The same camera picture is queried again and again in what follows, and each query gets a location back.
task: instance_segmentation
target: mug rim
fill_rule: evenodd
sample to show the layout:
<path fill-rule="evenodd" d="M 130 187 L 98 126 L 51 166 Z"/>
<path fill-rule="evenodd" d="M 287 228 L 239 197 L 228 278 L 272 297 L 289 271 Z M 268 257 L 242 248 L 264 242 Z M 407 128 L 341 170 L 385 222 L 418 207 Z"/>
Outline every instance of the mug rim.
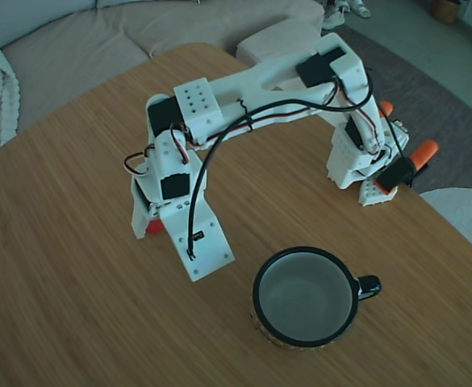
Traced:
<path fill-rule="evenodd" d="M 318 340 L 312 340 L 312 341 L 304 341 L 304 340 L 298 340 L 298 339 L 293 339 L 289 336 L 284 335 L 280 331 L 278 331 L 272 324 L 269 322 L 269 320 L 266 318 L 262 306 L 261 306 L 261 301 L 259 297 L 259 288 L 261 287 L 261 281 L 263 276 L 265 275 L 266 271 L 271 267 L 272 264 L 280 260 L 281 258 L 284 258 L 288 255 L 298 253 L 298 252 L 310 252 L 319 256 L 322 256 L 323 258 L 327 258 L 330 260 L 332 263 L 336 264 L 338 268 L 343 272 L 347 280 L 349 281 L 349 286 L 352 290 L 352 305 L 350 307 L 350 312 L 349 316 L 345 320 L 345 322 L 341 325 L 341 327 L 334 332 L 332 335 L 327 336 L 323 339 L 318 339 Z M 313 347 L 321 347 L 325 344 L 331 343 L 336 339 L 338 336 L 342 335 L 350 326 L 352 321 L 354 320 L 354 317 L 356 316 L 357 313 L 357 292 L 358 292 L 358 287 L 357 287 L 357 281 L 353 277 L 353 275 L 350 273 L 349 269 L 347 266 L 338 258 L 336 258 L 333 254 L 330 252 L 327 252 L 325 250 L 322 250 L 321 248 L 314 248 L 310 246 L 298 246 L 294 248 L 287 248 L 284 250 L 281 250 L 280 252 L 277 252 L 274 254 L 271 258 L 269 258 L 259 269 L 257 272 L 257 275 L 255 277 L 255 280 L 253 281 L 253 294 L 252 294 L 252 300 L 253 300 L 253 307 L 255 309 L 255 312 L 257 314 L 257 317 L 261 321 L 261 324 L 264 326 L 264 328 L 273 336 L 275 336 L 277 339 L 281 340 L 283 343 L 293 345 L 295 347 L 305 347 L 305 348 L 313 348 Z"/>

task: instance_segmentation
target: gray rug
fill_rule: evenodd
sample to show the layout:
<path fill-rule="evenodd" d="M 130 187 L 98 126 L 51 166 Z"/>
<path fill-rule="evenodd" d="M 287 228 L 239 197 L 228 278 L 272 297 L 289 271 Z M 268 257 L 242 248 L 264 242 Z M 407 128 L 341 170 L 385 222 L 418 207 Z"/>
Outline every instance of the gray rug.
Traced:
<path fill-rule="evenodd" d="M 394 119 L 409 130 L 407 153 L 425 139 L 441 150 L 413 188 L 472 188 L 472 110 L 444 86 L 393 52 L 348 27 L 335 30 L 371 70 L 374 95 L 394 103 Z"/>
<path fill-rule="evenodd" d="M 421 196 L 472 243 L 471 188 L 435 189 Z"/>

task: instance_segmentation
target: wire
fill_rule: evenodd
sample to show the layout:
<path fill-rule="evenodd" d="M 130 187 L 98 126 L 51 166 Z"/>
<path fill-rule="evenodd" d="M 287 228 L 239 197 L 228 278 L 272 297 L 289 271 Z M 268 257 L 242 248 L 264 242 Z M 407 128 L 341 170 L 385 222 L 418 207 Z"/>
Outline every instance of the wire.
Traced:
<path fill-rule="evenodd" d="M 382 113 L 382 115 L 384 116 L 384 119 L 386 120 L 386 123 L 388 124 L 388 128 L 390 129 L 391 136 L 394 138 L 395 146 L 397 147 L 397 150 L 399 151 L 400 156 L 403 159 L 407 160 L 408 158 L 404 155 L 403 149 L 399 143 L 399 139 L 397 138 L 397 135 L 395 134 L 394 126 L 391 123 L 390 118 L 388 117 L 388 115 L 386 114 L 386 112 L 384 111 L 380 103 L 378 103 L 378 109 Z M 406 181 L 406 184 L 408 187 L 411 187 L 413 185 L 414 177 L 415 177 L 415 174 L 413 173 L 413 171 L 411 171 L 410 176 Z"/>
<path fill-rule="evenodd" d="M 352 99 L 350 99 L 349 95 L 347 94 L 347 91 L 345 90 L 345 88 L 343 86 L 341 86 L 340 89 L 341 89 L 341 92 L 342 92 L 345 100 L 348 103 L 350 103 L 352 106 L 355 105 L 354 101 Z M 370 116 L 363 109 L 361 109 L 361 108 L 357 109 L 357 112 L 369 124 L 370 128 L 372 129 L 372 134 L 374 135 L 375 142 L 377 143 L 378 147 L 380 148 L 381 144 L 379 143 L 379 139 L 378 139 L 378 129 L 375 126 L 374 121 L 370 118 Z"/>
<path fill-rule="evenodd" d="M 267 105 L 258 107 L 257 109 L 254 109 L 252 111 L 249 111 L 248 114 L 245 114 L 232 123 L 228 125 L 221 133 L 219 133 L 216 137 L 215 142 L 212 144 L 211 149 L 207 153 L 207 156 L 203 160 L 202 166 L 200 167 L 200 170 L 198 171 L 198 177 L 196 177 L 196 182 L 194 183 L 194 188 L 193 188 L 193 194 L 190 200 L 190 208 L 189 208 L 189 218 L 188 218 L 188 230 L 187 230 L 187 254 L 191 259 L 194 259 L 194 241 L 193 241 L 193 234 L 194 234 L 194 210 L 196 209 L 196 201 L 198 200 L 198 194 L 200 190 L 200 186 L 203 181 L 203 177 L 205 176 L 205 172 L 207 171 L 207 167 L 211 163 L 212 157 L 214 156 L 216 150 L 218 147 L 221 145 L 223 142 L 223 139 L 232 131 L 234 128 L 236 128 L 238 125 L 240 125 L 243 121 L 245 121 L 248 117 L 254 116 L 255 114 L 259 114 L 263 111 L 273 109 L 278 106 L 284 106 L 284 105 L 300 105 L 300 106 L 305 106 L 306 108 L 313 108 L 317 110 L 324 110 L 324 111 L 332 111 L 336 113 L 346 113 L 350 111 L 355 111 L 357 109 L 362 108 L 368 101 L 372 98 L 372 95 L 374 93 L 373 90 L 373 85 L 372 85 L 372 80 L 370 79 L 370 76 L 368 73 L 366 74 L 366 80 L 368 83 L 368 93 L 366 96 L 363 98 L 362 101 L 359 103 L 353 105 L 353 106 L 343 106 L 343 107 L 336 107 L 336 106 L 328 106 L 327 103 L 320 105 L 314 102 L 309 102 L 309 101 L 303 101 L 301 99 L 285 99 L 282 101 L 276 101 L 276 102 L 271 102 Z"/>
<path fill-rule="evenodd" d="M 146 148 L 144 148 L 144 157 L 148 158 L 149 157 L 149 150 L 150 149 L 155 149 L 155 144 L 148 144 Z"/>
<path fill-rule="evenodd" d="M 246 107 L 246 105 L 244 104 L 244 101 L 242 98 L 237 98 L 237 101 L 239 102 L 239 104 L 241 105 L 241 107 L 243 108 L 244 110 L 244 115 L 246 117 L 246 122 L 247 122 L 247 126 L 249 127 L 250 131 L 253 131 L 253 118 L 252 116 L 249 114 L 249 109 L 248 107 Z"/>
<path fill-rule="evenodd" d="M 326 106 L 326 105 L 329 105 L 335 98 L 335 96 L 337 96 L 338 94 L 338 91 L 340 90 L 340 87 L 336 81 L 336 78 L 335 78 L 335 81 L 333 81 L 334 83 L 334 89 L 332 90 L 332 95 L 329 96 L 329 98 L 326 100 L 326 102 L 324 102 L 323 106 Z M 275 113 L 275 114 L 269 114 L 269 115 L 266 115 L 264 117 L 260 117 L 259 119 L 253 119 L 252 120 L 252 124 L 254 123 L 260 123 L 262 121 L 265 121 L 266 119 L 281 119 L 281 118 L 285 118 L 285 117 L 291 117 L 291 116 L 294 116 L 294 115 L 297 115 L 297 114 L 301 114 L 301 113 L 305 113 L 306 111 L 310 110 L 311 108 L 310 107 L 306 107 L 306 108 L 303 108 L 303 109 L 299 109 L 299 110 L 295 110 L 295 111 L 291 111 L 290 113 Z M 238 131 L 240 129 L 243 129 L 244 127 L 248 127 L 250 128 L 249 131 L 252 131 L 252 128 L 247 124 L 247 123 L 243 123 L 241 125 L 238 125 L 236 127 L 233 127 L 230 132 L 233 132 L 233 131 Z M 212 141 L 213 139 L 216 139 L 220 136 L 220 133 L 218 134 L 215 134 L 215 135 L 212 135 L 210 137 L 207 137 L 207 142 L 208 141 Z"/>
<path fill-rule="evenodd" d="M 384 117 L 384 119 L 386 120 L 386 123 L 388 124 L 388 128 L 390 129 L 391 136 L 394 138 L 395 146 L 397 147 L 397 150 L 399 150 L 400 156 L 405 159 L 406 156 L 404 155 L 403 149 L 400 146 L 399 139 L 397 138 L 397 135 L 395 134 L 395 130 L 394 130 L 393 124 L 391 123 L 390 118 L 388 117 L 384 109 L 382 108 L 381 104 L 378 103 L 377 105 L 378 105 L 379 111 L 382 113 L 382 116 Z"/>
<path fill-rule="evenodd" d="M 184 148 L 182 143 L 180 143 L 180 141 L 178 141 L 177 137 L 174 135 L 174 131 L 176 131 L 176 129 L 174 127 L 174 123 L 172 123 L 169 126 L 169 130 L 171 131 L 171 137 L 173 138 L 173 142 L 174 142 L 175 146 L 177 147 L 178 151 L 182 155 L 182 163 L 184 165 L 188 164 L 189 163 L 189 157 L 187 155 L 186 149 Z"/>
<path fill-rule="evenodd" d="M 185 124 L 185 123 L 178 123 L 178 127 L 180 128 L 180 131 L 182 133 L 189 133 L 190 132 L 190 129 L 189 127 Z"/>
<path fill-rule="evenodd" d="M 134 153 L 133 155 L 127 156 L 127 158 L 124 159 L 124 169 L 126 169 L 126 171 L 130 173 L 131 175 L 144 176 L 146 173 L 148 173 L 147 169 L 146 169 L 146 172 L 139 172 L 139 171 L 136 171 L 134 168 L 132 168 L 130 165 L 128 165 L 128 161 L 138 159 L 139 157 L 145 157 L 145 150 L 144 152 Z"/>

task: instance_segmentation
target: sofa cushion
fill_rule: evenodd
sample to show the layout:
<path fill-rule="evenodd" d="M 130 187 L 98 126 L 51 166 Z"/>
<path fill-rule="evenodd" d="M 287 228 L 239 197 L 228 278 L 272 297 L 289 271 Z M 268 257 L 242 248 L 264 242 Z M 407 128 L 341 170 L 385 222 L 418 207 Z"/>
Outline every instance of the sofa cushion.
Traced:
<path fill-rule="evenodd" d="M 241 40 L 284 19 L 301 19 L 319 30 L 324 21 L 324 8 L 313 0 L 134 2 L 101 12 L 150 56 L 193 42 L 234 54 Z"/>
<path fill-rule="evenodd" d="M 292 52 L 316 53 L 320 30 L 298 19 L 288 19 L 259 31 L 237 44 L 236 58 L 248 67 Z"/>
<path fill-rule="evenodd" d="M 101 12 L 72 14 L 3 49 L 20 82 L 19 131 L 148 59 Z"/>
<path fill-rule="evenodd" d="M 97 8 L 104 8 L 106 6 L 118 6 L 120 4 L 126 4 L 127 2 L 158 2 L 158 1 L 165 1 L 165 0 L 98 0 L 96 3 Z M 200 0 L 185 0 L 189 2 L 197 2 L 200 3 Z"/>
<path fill-rule="evenodd" d="M 94 0 L 0 0 L 0 48 L 28 32 L 79 10 Z"/>

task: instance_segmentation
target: mug handle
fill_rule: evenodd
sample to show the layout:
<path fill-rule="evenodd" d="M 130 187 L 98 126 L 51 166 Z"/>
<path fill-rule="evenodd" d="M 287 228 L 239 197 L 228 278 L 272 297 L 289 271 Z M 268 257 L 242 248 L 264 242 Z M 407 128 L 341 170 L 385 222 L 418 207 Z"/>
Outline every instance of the mug handle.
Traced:
<path fill-rule="evenodd" d="M 359 289 L 357 290 L 357 298 L 359 301 L 377 296 L 381 291 L 381 281 L 377 276 L 358 277 L 356 281 L 359 284 Z"/>

